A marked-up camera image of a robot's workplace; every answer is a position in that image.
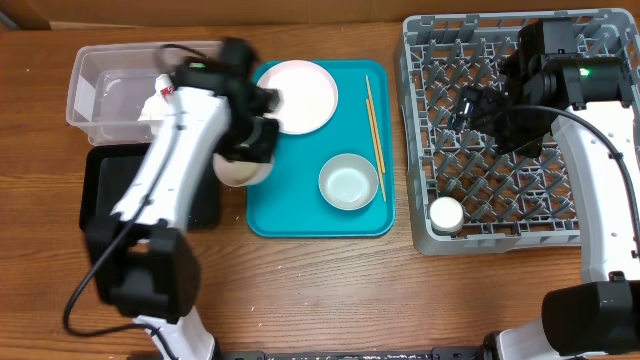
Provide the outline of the small pink bowl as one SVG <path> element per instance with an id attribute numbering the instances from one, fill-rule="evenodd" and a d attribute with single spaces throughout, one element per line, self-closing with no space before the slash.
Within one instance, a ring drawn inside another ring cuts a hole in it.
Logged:
<path id="1" fill-rule="evenodd" d="M 246 187 L 264 181 L 275 163 L 272 157 L 268 163 L 228 161 L 221 155 L 213 155 L 213 169 L 218 180 L 230 187 Z"/>

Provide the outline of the large pink plate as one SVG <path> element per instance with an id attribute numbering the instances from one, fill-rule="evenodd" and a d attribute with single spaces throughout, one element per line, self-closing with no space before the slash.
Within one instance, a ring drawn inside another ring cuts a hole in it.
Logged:
<path id="1" fill-rule="evenodd" d="M 280 123 L 280 132 L 304 135 L 324 126 L 338 105 L 338 87 L 322 66 L 289 60 L 270 67 L 257 81 L 262 88 L 277 90 L 280 102 L 269 113 Z"/>

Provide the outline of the red foil wrapper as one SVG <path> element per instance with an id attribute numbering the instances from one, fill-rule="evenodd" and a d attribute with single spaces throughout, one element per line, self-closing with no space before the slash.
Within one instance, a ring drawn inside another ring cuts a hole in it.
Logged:
<path id="1" fill-rule="evenodd" d="M 170 96 L 172 93 L 174 92 L 174 87 L 172 85 L 161 88 L 158 93 L 159 95 L 166 99 L 168 96 Z"/>

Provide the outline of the white napkin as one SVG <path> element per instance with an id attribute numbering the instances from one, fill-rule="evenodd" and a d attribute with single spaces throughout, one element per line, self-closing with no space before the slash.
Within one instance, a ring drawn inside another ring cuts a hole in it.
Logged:
<path id="1" fill-rule="evenodd" d="M 149 97 L 141 110 L 138 117 L 138 121 L 149 126 L 151 134 L 156 136 L 161 129 L 161 126 L 168 115 L 172 115 L 172 107 L 169 104 L 168 96 L 166 99 L 162 98 L 158 91 L 161 88 L 170 86 L 172 84 L 170 77 L 167 74 L 161 74 L 155 80 L 155 93 Z"/>

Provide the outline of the grey-blue bowl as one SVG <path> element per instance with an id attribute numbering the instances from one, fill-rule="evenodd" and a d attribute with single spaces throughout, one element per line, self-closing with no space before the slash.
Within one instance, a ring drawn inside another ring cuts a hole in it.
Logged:
<path id="1" fill-rule="evenodd" d="M 336 209 L 355 211 L 376 196 L 380 181 L 374 165 L 352 153 L 339 154 L 321 168 L 318 186 L 322 197 Z"/>

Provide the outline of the pale green cup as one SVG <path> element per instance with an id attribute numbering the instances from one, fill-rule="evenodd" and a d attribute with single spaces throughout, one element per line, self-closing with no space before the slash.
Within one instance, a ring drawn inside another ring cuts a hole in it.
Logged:
<path id="1" fill-rule="evenodd" d="M 436 234 L 454 236 L 464 224 L 464 210 L 456 199 L 440 197 L 430 205 L 429 218 Z"/>

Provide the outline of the wooden chopstick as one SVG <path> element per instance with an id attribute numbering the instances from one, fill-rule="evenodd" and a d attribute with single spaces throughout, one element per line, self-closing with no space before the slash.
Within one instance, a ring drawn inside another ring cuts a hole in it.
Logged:
<path id="1" fill-rule="evenodd" d="M 379 155 L 379 160 L 380 160 L 380 168 L 383 174 L 386 174 L 386 166 L 385 166 L 385 161 L 384 161 L 384 155 L 382 153 L 382 143 L 381 143 L 381 139 L 380 139 L 380 134 L 379 134 L 379 128 L 378 128 L 378 122 L 377 122 L 377 116 L 376 116 L 376 111 L 375 111 L 375 104 L 374 104 L 374 99 L 373 99 L 373 94 L 372 94 L 372 89 L 371 89 L 371 84 L 370 84 L 370 80 L 369 80 L 369 76 L 365 75 L 365 81 L 366 81 L 366 86 L 367 86 L 367 91 L 368 91 L 368 100 L 369 100 L 369 106 L 371 109 L 371 119 L 373 122 L 373 128 L 374 128 L 374 137 L 376 140 L 376 147 L 378 150 L 378 155 Z"/>
<path id="2" fill-rule="evenodd" d="M 371 106 L 371 103 L 370 103 L 369 99 L 366 99 L 365 103 L 366 103 L 366 107 L 367 107 L 367 111 L 368 111 L 371 138 L 372 138 L 372 143 L 373 143 L 374 153 L 375 153 L 375 158 L 376 158 L 376 167 L 377 167 L 377 173 L 378 173 L 378 179 L 379 179 L 379 186 L 380 186 L 380 189 L 381 189 L 383 201 L 386 202 L 387 197 L 386 197 L 386 190 L 385 190 L 385 186 L 384 186 L 384 174 L 383 174 L 383 171 L 382 171 L 381 151 L 380 151 L 379 141 L 377 139 L 377 132 L 375 130 L 372 106 Z"/>

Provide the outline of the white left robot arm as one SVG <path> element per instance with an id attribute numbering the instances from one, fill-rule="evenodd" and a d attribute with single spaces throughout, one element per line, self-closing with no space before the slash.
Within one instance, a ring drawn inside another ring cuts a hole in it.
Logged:
<path id="1" fill-rule="evenodd" d="M 215 57 L 195 49 L 169 66 L 165 45 L 154 53 L 169 77 L 169 106 L 131 185 L 107 216 L 84 230 L 91 268 L 71 295 L 63 326 L 73 335 L 71 311 L 94 281 L 102 302 L 130 318 L 165 359 L 216 359 L 219 346 L 195 307 L 201 270 L 186 241 L 188 219 L 204 170 L 216 155 L 253 165 L 244 185 L 271 171 L 280 126 L 270 118 L 279 93 L 252 80 L 258 56 L 243 39 L 226 38 Z"/>

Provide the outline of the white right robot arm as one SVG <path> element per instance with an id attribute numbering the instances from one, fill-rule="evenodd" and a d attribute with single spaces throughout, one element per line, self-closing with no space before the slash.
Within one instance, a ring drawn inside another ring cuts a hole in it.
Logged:
<path id="1" fill-rule="evenodd" d="M 568 18 L 523 27 L 502 91 L 467 86 L 449 127 L 491 136 L 500 153 L 536 157 L 556 141 L 579 220 L 582 281 L 545 295 L 540 317 L 493 333 L 483 359 L 584 359 L 639 347 L 639 165 L 630 73 L 585 57 Z"/>

